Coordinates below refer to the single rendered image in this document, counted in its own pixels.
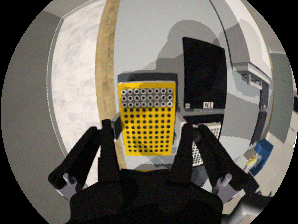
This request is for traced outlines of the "dark blue open bin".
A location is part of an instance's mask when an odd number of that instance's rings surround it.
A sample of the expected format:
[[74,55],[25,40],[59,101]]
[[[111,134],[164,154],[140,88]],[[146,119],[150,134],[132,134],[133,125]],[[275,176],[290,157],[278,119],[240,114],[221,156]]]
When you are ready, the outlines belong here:
[[268,142],[265,138],[256,144],[255,151],[260,155],[254,164],[254,166],[249,170],[253,176],[255,176],[265,165],[267,159],[269,158],[273,145]]

